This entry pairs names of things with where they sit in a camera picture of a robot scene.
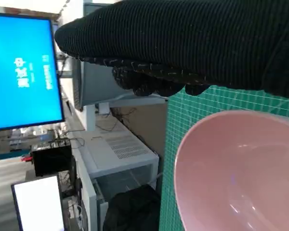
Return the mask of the black knitted gloved right hand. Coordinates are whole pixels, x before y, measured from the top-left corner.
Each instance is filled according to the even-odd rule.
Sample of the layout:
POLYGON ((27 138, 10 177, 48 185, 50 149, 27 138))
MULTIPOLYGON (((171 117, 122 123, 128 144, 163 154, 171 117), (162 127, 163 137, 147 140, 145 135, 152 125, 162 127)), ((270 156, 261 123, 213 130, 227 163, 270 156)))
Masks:
POLYGON ((289 0, 123 0, 54 37, 136 96, 215 85, 289 98, 289 0))

